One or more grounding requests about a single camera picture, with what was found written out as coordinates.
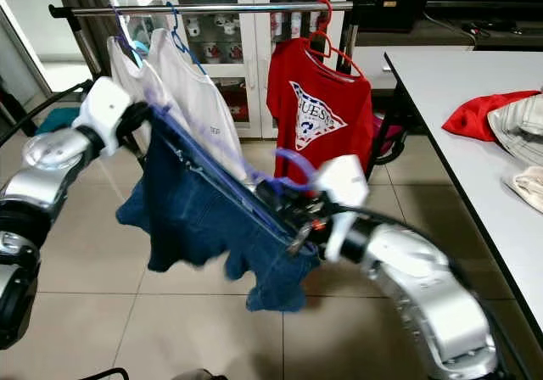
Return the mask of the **blue plastic hanger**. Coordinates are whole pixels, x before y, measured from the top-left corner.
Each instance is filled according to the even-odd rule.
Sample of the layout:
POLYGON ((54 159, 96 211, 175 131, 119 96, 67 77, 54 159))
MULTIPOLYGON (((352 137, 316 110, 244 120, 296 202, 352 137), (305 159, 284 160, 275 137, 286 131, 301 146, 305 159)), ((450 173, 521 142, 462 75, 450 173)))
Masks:
MULTIPOLYGON (((152 109, 143 175, 115 216, 148 234, 153 260, 200 264, 221 254, 286 252, 294 229, 208 155, 165 106, 152 109)), ((302 193, 313 190, 315 170, 306 159, 286 148, 277 148, 276 155, 301 171, 299 182, 259 170, 249 181, 272 180, 302 193)))
POLYGON ((187 46, 187 44, 182 40, 182 36, 179 34, 179 28, 180 28, 180 13, 178 11, 178 8, 175 7, 174 3, 170 3, 170 1, 166 1, 165 3, 168 8, 171 9, 171 17, 173 17, 173 27, 171 27, 170 34, 171 39, 173 39, 173 43, 175 44, 175 47, 182 51, 182 53, 185 53, 188 58, 190 58, 190 61, 193 62, 195 66, 198 67, 198 69, 201 71, 201 73, 207 77, 206 70, 200 63, 199 59, 195 57, 195 54, 193 53, 193 50, 190 49, 190 47, 187 46))
POLYGON ((146 58, 146 52, 142 48, 143 44, 132 38, 131 32, 128 30, 127 20, 120 14, 116 5, 111 5, 111 10, 120 28, 119 44, 127 52, 128 57, 136 63, 136 66, 143 66, 144 58, 146 58))

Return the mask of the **blue denim shorts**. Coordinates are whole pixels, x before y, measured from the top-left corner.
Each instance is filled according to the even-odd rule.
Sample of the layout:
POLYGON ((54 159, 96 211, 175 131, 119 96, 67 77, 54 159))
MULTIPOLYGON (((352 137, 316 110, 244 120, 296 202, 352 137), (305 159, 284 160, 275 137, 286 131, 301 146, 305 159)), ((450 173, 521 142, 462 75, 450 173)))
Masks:
POLYGON ((148 268, 167 272, 179 261, 201 267, 225 256, 224 275, 255 275, 247 307, 298 313, 303 280, 318 267, 314 249, 288 252, 296 230, 280 221, 242 182, 210 157, 174 120, 152 117, 143 175, 115 212, 121 225, 150 238, 148 268))

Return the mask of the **cream shirt with plaid trim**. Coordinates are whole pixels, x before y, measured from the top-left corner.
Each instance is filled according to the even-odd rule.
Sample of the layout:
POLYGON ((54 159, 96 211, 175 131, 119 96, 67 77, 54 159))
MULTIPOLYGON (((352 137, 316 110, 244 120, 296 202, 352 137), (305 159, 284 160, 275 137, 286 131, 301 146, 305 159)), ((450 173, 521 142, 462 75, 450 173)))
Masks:
POLYGON ((543 166, 532 165, 504 180, 521 200, 543 215, 543 166))

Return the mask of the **red plastic hanger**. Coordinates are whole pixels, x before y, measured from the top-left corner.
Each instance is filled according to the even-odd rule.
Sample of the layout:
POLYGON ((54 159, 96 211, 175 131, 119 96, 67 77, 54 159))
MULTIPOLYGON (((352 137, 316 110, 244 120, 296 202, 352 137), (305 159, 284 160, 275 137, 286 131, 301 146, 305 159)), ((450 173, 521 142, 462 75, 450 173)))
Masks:
POLYGON ((338 49, 331 42, 330 36, 327 34, 328 27, 333 19, 333 3, 329 0, 317 0, 322 5, 325 5, 323 10, 318 10, 311 17, 314 17, 315 26, 311 30, 309 37, 306 40, 307 50, 312 58, 318 58, 319 63, 323 63, 326 59, 337 58, 337 70, 345 74, 345 76, 364 77, 364 70, 356 64, 352 59, 352 51, 343 51, 338 49))

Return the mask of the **teal floor mat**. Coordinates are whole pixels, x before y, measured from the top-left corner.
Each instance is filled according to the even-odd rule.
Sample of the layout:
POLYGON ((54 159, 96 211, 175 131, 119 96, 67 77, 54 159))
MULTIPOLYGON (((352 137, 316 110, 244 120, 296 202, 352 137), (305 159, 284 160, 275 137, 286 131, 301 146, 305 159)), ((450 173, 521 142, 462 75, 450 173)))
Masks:
POLYGON ((51 109, 37 127, 36 136, 69 128, 78 116, 79 108, 77 106, 57 106, 57 108, 51 109))

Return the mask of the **red t-shirt with Guess print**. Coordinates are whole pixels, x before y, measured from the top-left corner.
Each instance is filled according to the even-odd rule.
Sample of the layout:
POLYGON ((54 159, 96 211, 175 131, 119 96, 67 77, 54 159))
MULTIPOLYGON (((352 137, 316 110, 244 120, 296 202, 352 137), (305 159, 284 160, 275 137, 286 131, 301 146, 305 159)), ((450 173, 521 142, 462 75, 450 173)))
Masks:
POLYGON ((353 154, 370 165, 375 116, 372 85, 323 64, 304 37, 277 44, 269 59, 266 105, 277 123, 277 147, 314 168, 353 154))

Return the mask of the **white glass-door cabinet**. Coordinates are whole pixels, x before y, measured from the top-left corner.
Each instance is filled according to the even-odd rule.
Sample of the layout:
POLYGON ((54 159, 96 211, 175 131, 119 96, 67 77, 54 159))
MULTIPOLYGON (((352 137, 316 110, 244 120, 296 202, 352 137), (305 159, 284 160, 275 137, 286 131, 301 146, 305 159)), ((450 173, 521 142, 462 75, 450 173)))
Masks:
MULTIPOLYGON (((315 3, 317 0, 156 0, 159 3, 315 3)), ((329 0, 341 3, 344 0, 329 0)), ((241 138, 274 139, 277 123, 266 105, 269 59, 280 42, 306 37, 315 12, 220 13, 180 19, 179 34, 227 101, 241 138)), ((344 14, 333 12, 327 34, 334 46, 344 14)))

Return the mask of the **plain red cloth garment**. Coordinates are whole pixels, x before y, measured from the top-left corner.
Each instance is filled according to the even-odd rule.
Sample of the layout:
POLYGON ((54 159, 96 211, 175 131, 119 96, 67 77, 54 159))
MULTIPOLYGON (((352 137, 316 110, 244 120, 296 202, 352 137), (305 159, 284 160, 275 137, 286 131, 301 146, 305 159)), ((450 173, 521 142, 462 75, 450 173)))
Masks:
POLYGON ((539 96, 539 94, 539 90, 528 90, 527 92, 489 94, 489 96, 472 98, 454 109, 442 128, 457 136, 496 143, 497 138, 486 120, 486 116, 505 105, 524 98, 539 96))

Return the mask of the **beige ribbed trousers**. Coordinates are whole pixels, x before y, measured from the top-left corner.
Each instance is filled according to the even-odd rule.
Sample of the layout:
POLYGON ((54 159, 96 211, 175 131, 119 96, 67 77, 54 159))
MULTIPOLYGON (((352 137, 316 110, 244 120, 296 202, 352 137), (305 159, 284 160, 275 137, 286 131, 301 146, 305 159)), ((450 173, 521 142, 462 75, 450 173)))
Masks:
POLYGON ((497 142, 513 158, 543 167, 543 92, 494 109, 486 120, 497 142))

